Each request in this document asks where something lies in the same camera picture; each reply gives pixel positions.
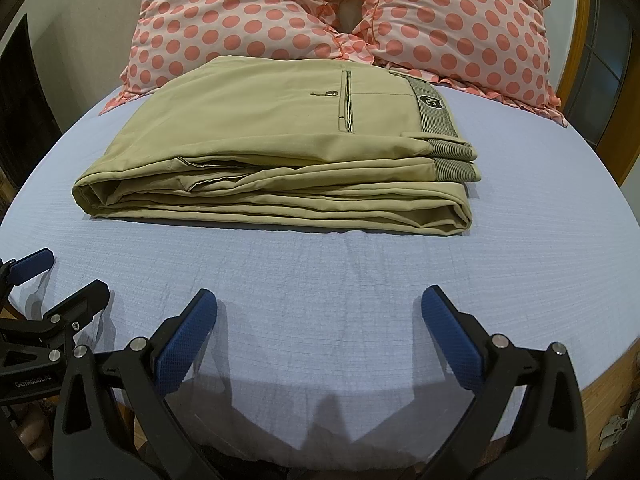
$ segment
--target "khaki pants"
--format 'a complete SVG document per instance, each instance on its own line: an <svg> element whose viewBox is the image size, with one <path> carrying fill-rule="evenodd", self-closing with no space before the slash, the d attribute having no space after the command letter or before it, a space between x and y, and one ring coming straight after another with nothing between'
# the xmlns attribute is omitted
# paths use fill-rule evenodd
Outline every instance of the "khaki pants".
<svg viewBox="0 0 640 480"><path fill-rule="evenodd" d="M479 180L429 84L336 60L219 57L167 83L76 181L82 209L453 234Z"/></svg>

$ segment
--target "window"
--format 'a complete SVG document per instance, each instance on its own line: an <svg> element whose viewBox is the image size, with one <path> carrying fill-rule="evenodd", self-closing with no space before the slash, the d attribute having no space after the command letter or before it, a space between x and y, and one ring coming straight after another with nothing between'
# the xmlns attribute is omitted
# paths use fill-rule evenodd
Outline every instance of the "window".
<svg viewBox="0 0 640 480"><path fill-rule="evenodd" d="M591 0L582 59L564 113L595 148L625 78L632 28L618 0Z"/></svg>

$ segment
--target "wooden bed frame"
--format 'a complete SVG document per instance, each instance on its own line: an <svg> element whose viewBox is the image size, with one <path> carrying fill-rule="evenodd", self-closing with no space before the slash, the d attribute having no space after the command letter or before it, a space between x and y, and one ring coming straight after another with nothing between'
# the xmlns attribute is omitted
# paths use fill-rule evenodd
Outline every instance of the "wooden bed frame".
<svg viewBox="0 0 640 480"><path fill-rule="evenodd" d="M0 0L0 38L6 32L23 1ZM640 30L640 0L621 1L633 26ZM569 96L577 75L588 27L589 11L590 0L578 0L572 43L557 92L564 102ZM640 84L640 41L634 41L622 93L609 126L596 149L596 153L618 185L622 184L635 163L638 153L640 153L640 92L637 92L638 84ZM10 202L14 195L15 191L0 170L0 196L4 196ZM10 312L13 316L22 317L10 304L4 305L4 307L6 312ZM600 431L612 415L623 413L623 407L628 402L632 390L632 383L638 374L636 354L639 351L640 340L636 340L618 361L612 364L582 393L587 423L589 469L597 467L609 453L609 450L598 451ZM134 420L132 412L124 407L122 411L123 417L132 428Z"/></svg>

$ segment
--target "wall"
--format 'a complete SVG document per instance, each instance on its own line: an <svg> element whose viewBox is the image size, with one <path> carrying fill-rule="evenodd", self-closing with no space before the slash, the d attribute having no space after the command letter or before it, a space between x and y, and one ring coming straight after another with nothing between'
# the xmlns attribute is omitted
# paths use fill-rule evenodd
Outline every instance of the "wall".
<svg viewBox="0 0 640 480"><path fill-rule="evenodd" d="M629 202L631 211L634 212L636 220L640 223L640 158L636 159L636 163L620 186L620 191Z"/></svg>
<svg viewBox="0 0 640 480"><path fill-rule="evenodd" d="M551 0L545 9L546 38L551 50L549 82L558 87L574 33L577 0Z"/></svg>
<svg viewBox="0 0 640 480"><path fill-rule="evenodd" d="M0 51L26 12L42 89L66 131L120 84L140 0L25 0Z"/></svg>

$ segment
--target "logo patch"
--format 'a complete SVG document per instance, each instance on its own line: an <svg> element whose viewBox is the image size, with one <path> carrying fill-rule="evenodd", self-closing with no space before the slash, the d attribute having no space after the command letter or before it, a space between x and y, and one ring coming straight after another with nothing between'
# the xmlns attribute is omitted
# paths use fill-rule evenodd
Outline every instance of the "logo patch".
<svg viewBox="0 0 640 480"><path fill-rule="evenodd" d="M430 95L421 95L418 97L420 101L426 104L430 108L436 108L436 110L442 110L444 108L444 104L437 97L431 97Z"/></svg>

